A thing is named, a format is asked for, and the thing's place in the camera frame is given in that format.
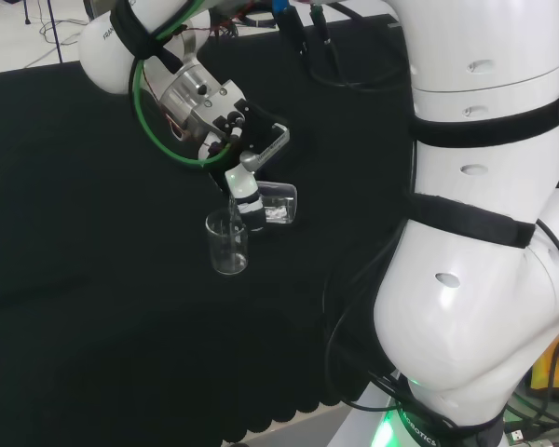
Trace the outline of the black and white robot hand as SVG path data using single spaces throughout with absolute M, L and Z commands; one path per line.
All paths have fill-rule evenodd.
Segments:
M 225 158 L 205 167 L 227 198 L 229 222 L 250 233 L 266 226 L 266 211 L 254 174 L 237 159 Z

